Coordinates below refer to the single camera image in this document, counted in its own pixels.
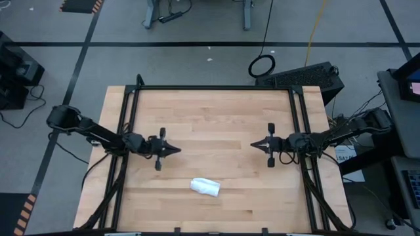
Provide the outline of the white cloth napkin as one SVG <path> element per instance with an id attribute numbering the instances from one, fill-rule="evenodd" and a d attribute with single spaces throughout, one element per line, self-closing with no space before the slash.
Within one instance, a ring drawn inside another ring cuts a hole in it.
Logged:
<path id="1" fill-rule="evenodd" d="M 206 178 L 194 178 L 190 182 L 190 189 L 204 195 L 218 197 L 221 185 Z"/>

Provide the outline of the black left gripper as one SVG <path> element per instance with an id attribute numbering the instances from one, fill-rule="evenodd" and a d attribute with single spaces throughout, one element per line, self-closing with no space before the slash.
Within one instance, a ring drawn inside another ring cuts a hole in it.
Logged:
<path id="1" fill-rule="evenodd" d="M 166 128 L 161 127 L 159 131 L 159 137 L 149 136 L 146 144 L 148 145 L 148 150 L 145 154 L 145 157 L 152 157 L 157 155 L 155 162 L 155 170 L 161 170 L 161 159 L 166 158 L 166 156 L 181 152 L 180 148 L 172 146 L 166 140 Z"/>

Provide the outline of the black table frame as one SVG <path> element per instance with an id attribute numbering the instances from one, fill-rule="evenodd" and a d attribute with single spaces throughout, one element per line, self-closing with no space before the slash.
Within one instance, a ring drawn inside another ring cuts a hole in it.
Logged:
<path id="1" fill-rule="evenodd" d="M 282 138 L 295 131 L 285 90 L 231 87 L 144 89 L 134 130 L 143 136 L 166 128 L 181 149 L 156 171 L 153 159 L 131 155 L 117 228 L 142 233 L 308 233 L 306 195 L 298 165 L 288 156 L 267 167 L 251 146 L 274 123 Z M 194 178 L 220 184 L 218 197 L 190 189 Z"/>

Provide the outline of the black desk base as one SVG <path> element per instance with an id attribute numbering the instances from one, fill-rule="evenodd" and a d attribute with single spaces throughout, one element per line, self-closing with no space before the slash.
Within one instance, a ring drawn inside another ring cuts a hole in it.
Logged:
<path id="1" fill-rule="evenodd" d="M 386 134 L 373 134 L 371 138 L 374 144 L 373 148 L 339 164 L 342 175 L 380 163 L 393 156 L 404 155 L 403 147 L 395 130 Z"/>

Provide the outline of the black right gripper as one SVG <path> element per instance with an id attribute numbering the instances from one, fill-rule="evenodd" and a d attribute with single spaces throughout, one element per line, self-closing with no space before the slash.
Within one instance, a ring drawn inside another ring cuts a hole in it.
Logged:
<path id="1" fill-rule="evenodd" d="M 267 167 L 275 167 L 273 153 L 282 153 L 289 150 L 289 140 L 274 136 L 275 124 L 268 124 L 268 136 L 260 141 L 251 143 L 251 146 L 263 151 L 267 155 Z"/>

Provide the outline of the striped hazard mat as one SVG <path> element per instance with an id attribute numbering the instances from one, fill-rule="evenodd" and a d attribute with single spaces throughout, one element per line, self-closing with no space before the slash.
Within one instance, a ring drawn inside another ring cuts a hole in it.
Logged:
<path id="1" fill-rule="evenodd" d="M 96 14 L 104 0 L 64 0 L 60 12 Z"/>
<path id="2" fill-rule="evenodd" d="M 0 236 L 23 236 L 37 195 L 0 193 Z"/>

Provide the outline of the dark screen monitor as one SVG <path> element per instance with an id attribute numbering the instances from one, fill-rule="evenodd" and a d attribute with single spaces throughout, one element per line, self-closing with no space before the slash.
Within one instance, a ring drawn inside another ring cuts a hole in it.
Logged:
<path id="1" fill-rule="evenodd" d="M 420 103 L 420 52 L 392 72 L 402 100 Z"/>

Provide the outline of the grey desk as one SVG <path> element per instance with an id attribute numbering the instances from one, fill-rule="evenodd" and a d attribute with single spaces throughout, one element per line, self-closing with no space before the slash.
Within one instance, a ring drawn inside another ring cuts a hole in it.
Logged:
<path id="1" fill-rule="evenodd" d="M 396 181 L 400 188 L 400 193 L 402 195 L 404 206 L 408 213 L 410 222 L 413 226 L 416 226 L 420 229 L 420 208 L 414 207 L 408 185 L 403 175 L 404 170 L 420 170 L 420 159 L 394 156 L 391 158 L 391 163 L 394 168 Z"/>
<path id="2" fill-rule="evenodd" d="M 377 77 L 405 156 L 420 159 L 420 103 L 401 99 L 389 71 L 379 71 Z"/>

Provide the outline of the laptop keyboard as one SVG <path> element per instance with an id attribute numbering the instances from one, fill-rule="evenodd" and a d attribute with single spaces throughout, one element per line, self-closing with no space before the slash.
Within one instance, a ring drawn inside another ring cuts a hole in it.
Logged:
<path id="1" fill-rule="evenodd" d="M 403 170 L 402 175 L 414 208 L 420 209 L 420 170 Z"/>

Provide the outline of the black equipment rack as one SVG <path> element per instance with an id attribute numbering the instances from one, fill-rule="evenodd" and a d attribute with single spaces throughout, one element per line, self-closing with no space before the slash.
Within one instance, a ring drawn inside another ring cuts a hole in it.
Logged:
<path id="1" fill-rule="evenodd" d="M 23 109 L 45 68 L 0 31 L 0 111 Z"/>

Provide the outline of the grey desk leg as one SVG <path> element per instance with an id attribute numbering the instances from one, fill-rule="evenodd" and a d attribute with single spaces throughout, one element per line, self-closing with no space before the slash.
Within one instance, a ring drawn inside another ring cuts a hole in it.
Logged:
<path id="1" fill-rule="evenodd" d="M 159 0 L 146 0 L 146 2 L 146 16 L 142 24 L 148 30 L 152 27 L 154 18 L 158 16 Z"/>
<path id="2" fill-rule="evenodd" d="M 243 29 L 251 29 L 251 0 L 243 0 Z"/>

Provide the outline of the black power strip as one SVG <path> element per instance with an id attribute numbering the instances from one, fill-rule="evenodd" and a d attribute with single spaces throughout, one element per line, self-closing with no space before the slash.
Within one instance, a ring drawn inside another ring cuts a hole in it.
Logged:
<path id="1" fill-rule="evenodd" d="M 164 24 L 164 23 L 170 22 L 174 19 L 180 18 L 182 15 L 183 15 L 182 12 L 176 12 L 176 13 L 170 14 L 169 16 L 161 16 L 161 17 L 158 18 L 158 20 L 162 24 Z"/>

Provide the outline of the black computer tower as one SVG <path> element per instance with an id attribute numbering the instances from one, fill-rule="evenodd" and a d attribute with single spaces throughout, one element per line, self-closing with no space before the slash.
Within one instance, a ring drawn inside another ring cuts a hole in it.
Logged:
<path id="1" fill-rule="evenodd" d="M 256 79 L 255 85 L 261 87 L 273 87 L 274 85 L 277 87 L 294 85 L 319 87 L 325 106 L 345 87 L 339 77 L 338 67 L 332 66 L 330 62 L 261 77 Z"/>

